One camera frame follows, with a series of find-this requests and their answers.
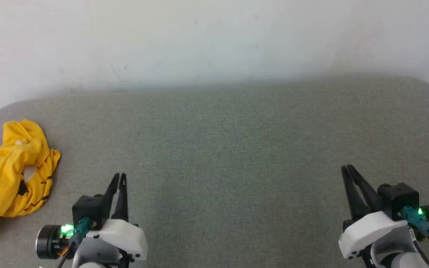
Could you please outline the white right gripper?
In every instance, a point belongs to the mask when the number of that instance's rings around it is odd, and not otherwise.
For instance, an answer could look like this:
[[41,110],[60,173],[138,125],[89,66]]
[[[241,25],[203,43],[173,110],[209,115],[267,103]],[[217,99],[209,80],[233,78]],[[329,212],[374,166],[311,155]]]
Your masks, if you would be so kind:
[[371,245],[375,253],[388,249],[411,248],[407,221],[393,221],[382,210],[382,202],[373,187],[353,165],[341,166],[351,221],[339,238],[343,258],[350,258]]

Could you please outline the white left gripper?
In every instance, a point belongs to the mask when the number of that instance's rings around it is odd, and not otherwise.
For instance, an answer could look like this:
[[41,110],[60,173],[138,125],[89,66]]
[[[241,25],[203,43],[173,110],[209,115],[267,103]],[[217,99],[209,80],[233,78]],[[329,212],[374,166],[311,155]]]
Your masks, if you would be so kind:
[[[118,200],[111,217],[112,202],[118,190]],[[131,224],[128,215],[128,195],[126,173],[115,173],[104,194],[104,218],[108,219],[101,230],[88,232],[88,237],[99,239],[131,254],[138,261],[146,261],[148,243],[144,231]]]

